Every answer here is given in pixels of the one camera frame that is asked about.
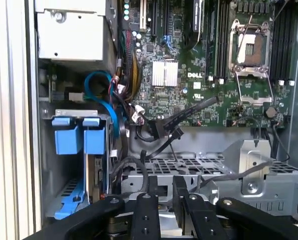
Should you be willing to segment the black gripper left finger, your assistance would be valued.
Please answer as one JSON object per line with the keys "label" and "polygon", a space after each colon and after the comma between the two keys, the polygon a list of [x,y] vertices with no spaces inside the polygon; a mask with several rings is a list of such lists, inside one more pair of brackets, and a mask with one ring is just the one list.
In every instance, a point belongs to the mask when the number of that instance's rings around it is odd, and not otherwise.
{"label": "black gripper left finger", "polygon": [[44,227],[29,240],[159,240],[157,177],[150,176],[148,192],[135,200],[108,196]]}

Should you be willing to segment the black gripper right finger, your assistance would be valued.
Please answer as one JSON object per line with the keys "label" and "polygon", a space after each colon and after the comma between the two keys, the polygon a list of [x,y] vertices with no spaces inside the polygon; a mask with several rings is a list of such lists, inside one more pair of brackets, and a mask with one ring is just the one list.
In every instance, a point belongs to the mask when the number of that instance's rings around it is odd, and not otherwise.
{"label": "black gripper right finger", "polygon": [[173,209],[183,233],[197,240],[298,240],[298,226],[234,198],[209,207],[182,176],[173,177]]}

